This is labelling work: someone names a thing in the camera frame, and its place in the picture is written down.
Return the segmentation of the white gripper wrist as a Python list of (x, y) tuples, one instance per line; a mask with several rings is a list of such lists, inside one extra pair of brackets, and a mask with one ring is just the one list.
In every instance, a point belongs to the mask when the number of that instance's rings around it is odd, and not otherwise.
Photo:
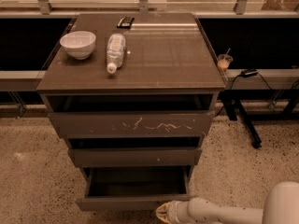
[(187, 202), (164, 203), (156, 209), (155, 214), (165, 224), (190, 224)]

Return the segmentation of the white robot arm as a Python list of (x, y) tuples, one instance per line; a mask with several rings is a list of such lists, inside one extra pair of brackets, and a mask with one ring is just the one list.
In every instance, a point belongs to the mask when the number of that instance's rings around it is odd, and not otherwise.
[(162, 204), (156, 209), (156, 217), (166, 224), (299, 224), (299, 184), (276, 184), (263, 209), (224, 206), (195, 197)]

